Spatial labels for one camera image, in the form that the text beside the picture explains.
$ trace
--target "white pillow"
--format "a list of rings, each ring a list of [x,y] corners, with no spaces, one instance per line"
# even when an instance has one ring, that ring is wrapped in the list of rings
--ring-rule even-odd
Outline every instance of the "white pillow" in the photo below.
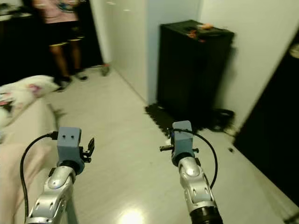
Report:
[[[28,88],[36,98],[39,98],[59,88],[53,79],[53,77],[43,75],[31,76],[21,79],[17,84],[20,88]]]
[[[11,123],[36,98],[59,86],[49,76],[32,76],[0,87],[0,127]]]

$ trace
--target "black cloth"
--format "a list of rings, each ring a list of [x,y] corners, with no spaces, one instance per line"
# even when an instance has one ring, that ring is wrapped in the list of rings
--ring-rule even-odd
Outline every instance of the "black cloth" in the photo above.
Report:
[[[46,32],[50,46],[84,38],[78,21],[46,24]]]

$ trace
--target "dark furniture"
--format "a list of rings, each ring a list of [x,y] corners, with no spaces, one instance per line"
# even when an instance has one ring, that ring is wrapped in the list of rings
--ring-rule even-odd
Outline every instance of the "dark furniture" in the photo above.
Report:
[[[291,51],[299,57],[299,32],[234,145],[299,206],[299,59]]]
[[[34,75],[54,76],[58,81],[60,71],[49,52],[45,25],[31,1],[24,1],[31,16],[0,21],[0,86]],[[85,35],[79,42],[82,67],[103,64],[89,0],[76,8]],[[72,73],[70,46],[63,46],[69,71]]]
[[[199,24],[161,25],[157,101],[175,119],[206,127],[234,34],[213,28],[189,37]]]

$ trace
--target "sneaker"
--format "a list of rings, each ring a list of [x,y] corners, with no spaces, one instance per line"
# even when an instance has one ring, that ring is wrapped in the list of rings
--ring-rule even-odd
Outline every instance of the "sneaker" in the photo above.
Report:
[[[110,71],[109,64],[104,64],[104,66],[101,67],[102,76],[107,76],[109,71]]]
[[[83,70],[77,70],[75,77],[80,81],[86,81],[88,79],[87,75],[84,74]]]
[[[63,92],[72,82],[70,77],[62,77],[60,80],[60,87],[56,90],[57,92]]]

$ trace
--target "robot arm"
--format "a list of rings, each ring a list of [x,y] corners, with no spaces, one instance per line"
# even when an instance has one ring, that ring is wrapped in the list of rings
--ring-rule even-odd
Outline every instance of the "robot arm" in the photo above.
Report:
[[[192,130],[189,121],[175,122],[173,128]],[[172,150],[171,160],[178,167],[192,223],[222,224],[206,175],[195,159],[192,140],[192,134],[174,131],[171,135],[171,145],[160,147],[160,151]]]
[[[73,184],[76,175],[84,170],[84,163],[90,162],[94,150],[94,139],[83,152],[79,146],[81,130],[73,127],[61,127],[58,132],[57,148],[59,161],[52,169],[44,184],[43,192],[38,197],[26,224],[59,224],[66,211],[68,223],[78,224],[72,203]]]

